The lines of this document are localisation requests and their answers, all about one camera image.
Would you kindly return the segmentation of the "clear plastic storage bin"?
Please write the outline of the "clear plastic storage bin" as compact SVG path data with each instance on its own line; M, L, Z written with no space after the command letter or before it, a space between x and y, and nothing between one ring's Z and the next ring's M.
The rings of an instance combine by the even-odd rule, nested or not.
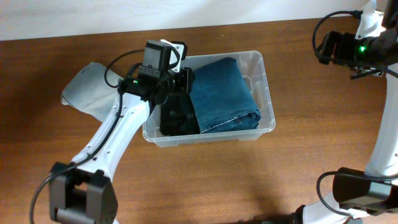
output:
M147 121L142 125L142 135L147 142L159 147L179 146L183 144L196 144L229 140L258 139L264 133L274 130L276 122L272 107L271 95L264 67L264 59L258 51L230 52L224 54L193 55L182 62L182 66L192 69L200 68L225 57L237 60L241 75L261 112L261 119L256 129L244 131L230 131L223 133L194 134L183 136L164 136L160 128L160 107L156 106Z

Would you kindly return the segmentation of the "large black garment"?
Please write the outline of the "large black garment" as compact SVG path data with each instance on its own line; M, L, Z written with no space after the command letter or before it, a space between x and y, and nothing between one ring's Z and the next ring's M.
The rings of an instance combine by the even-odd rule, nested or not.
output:
M188 94L171 95L160 106L160 132L164 136L200 133L195 110Z

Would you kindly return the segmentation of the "light blue jeans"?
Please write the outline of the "light blue jeans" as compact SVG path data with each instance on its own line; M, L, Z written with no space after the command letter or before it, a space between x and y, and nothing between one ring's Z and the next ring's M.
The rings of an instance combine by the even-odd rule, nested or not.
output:
M103 122L118 95L104 80L106 67L90 62L63 89L61 102Z

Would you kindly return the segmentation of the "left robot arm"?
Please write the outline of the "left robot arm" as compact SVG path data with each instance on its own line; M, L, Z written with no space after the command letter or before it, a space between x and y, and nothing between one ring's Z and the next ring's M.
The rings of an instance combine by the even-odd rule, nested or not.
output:
M143 61L113 86L116 99L90 142L69 164L56 162L42 182L49 187L52 221L117 223L113 176L124 151L157 105L190 92L194 74L181 66L184 42L149 40L143 54Z

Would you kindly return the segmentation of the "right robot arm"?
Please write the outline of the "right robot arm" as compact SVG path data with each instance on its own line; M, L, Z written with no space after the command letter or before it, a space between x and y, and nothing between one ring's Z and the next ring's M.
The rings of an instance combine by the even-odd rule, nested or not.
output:
M397 16L363 14L355 34L327 33L314 52L321 63L354 69L353 79L384 73L387 94L379 136L364 171L342 167L329 171L333 190L302 205L289 223L361 223L369 216L397 213Z

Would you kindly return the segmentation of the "medium blue jeans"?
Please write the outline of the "medium blue jeans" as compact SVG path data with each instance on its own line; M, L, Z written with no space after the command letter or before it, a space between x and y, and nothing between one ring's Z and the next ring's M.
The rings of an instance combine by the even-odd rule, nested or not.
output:
M256 129L261 112L236 59L222 58L194 70L190 92L201 134Z

